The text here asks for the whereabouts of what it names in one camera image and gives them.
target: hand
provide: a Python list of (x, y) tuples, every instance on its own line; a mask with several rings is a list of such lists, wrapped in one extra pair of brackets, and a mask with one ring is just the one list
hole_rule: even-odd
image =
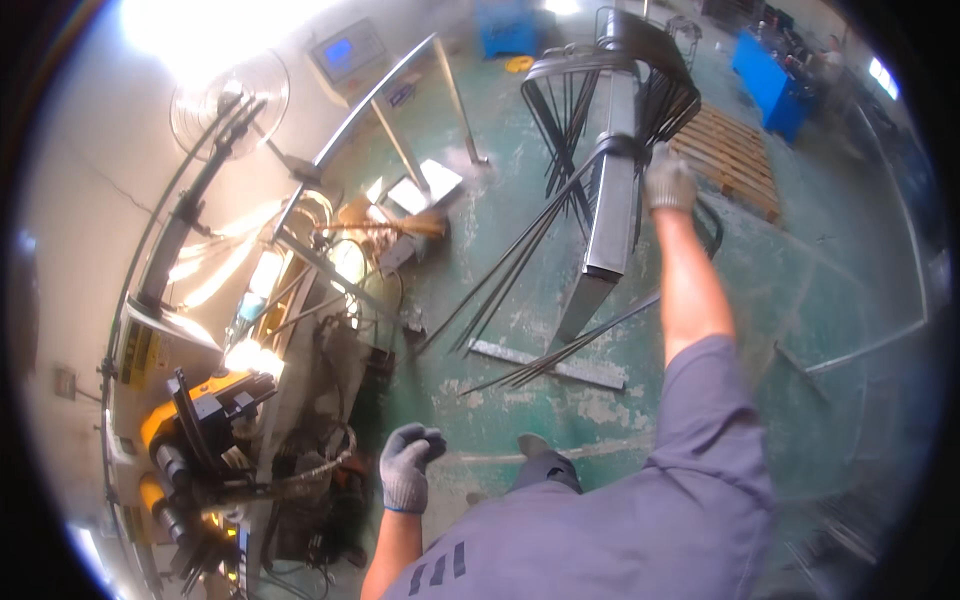
[(697, 182), (686, 161), (667, 146), (654, 144), (650, 166), (643, 174), (643, 200), (650, 210), (675, 208), (686, 214), (693, 212), (697, 200)]
[(446, 452), (440, 429), (420, 423), (403, 425), (390, 434), (380, 454), (383, 506), (422, 515), (426, 510), (426, 466)]

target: sleeve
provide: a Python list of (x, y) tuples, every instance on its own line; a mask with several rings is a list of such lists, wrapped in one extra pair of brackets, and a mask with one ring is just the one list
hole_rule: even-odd
[(656, 443), (647, 466), (684, 468), (716, 477), (772, 509), (763, 426), (730, 337), (707, 337), (670, 362), (660, 397)]

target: shoe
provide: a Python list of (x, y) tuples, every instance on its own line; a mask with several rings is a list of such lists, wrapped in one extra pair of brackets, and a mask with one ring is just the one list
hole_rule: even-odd
[(520, 448), (520, 454), (527, 458), (533, 458), (542, 452), (552, 449), (547, 440), (536, 433), (521, 433), (516, 438), (516, 445)]

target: gray work uniform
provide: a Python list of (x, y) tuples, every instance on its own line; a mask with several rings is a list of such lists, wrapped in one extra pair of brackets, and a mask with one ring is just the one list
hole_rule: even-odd
[(667, 368), (640, 472), (580, 494), (569, 461), (538, 455), (384, 597), (746, 598), (773, 512), (763, 428), (732, 340), (712, 336)]

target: worker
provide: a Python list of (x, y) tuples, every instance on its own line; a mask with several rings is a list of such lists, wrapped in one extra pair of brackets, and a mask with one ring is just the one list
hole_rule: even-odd
[(838, 70), (843, 70), (843, 50), (840, 48), (840, 38), (834, 35), (831, 35), (827, 39), (827, 46), (829, 46), (828, 52), (821, 52), (820, 56), (824, 59), (826, 64), (829, 64)]
[(820, 76), (823, 81), (822, 93), (825, 95), (824, 108), (831, 112), (840, 113), (850, 95), (848, 86), (843, 85), (844, 56), (840, 47), (840, 38), (830, 36), (827, 39), (828, 52), (821, 52), (822, 68)]
[(643, 467), (583, 493), (569, 460), (522, 435), (527, 460), (510, 491), (471, 507), (424, 553), (425, 468), (446, 441), (400, 427), (380, 457), (386, 510), (362, 600), (750, 596), (773, 524), (763, 427), (694, 231), (689, 168), (658, 144), (643, 189), (662, 256), (666, 368)]

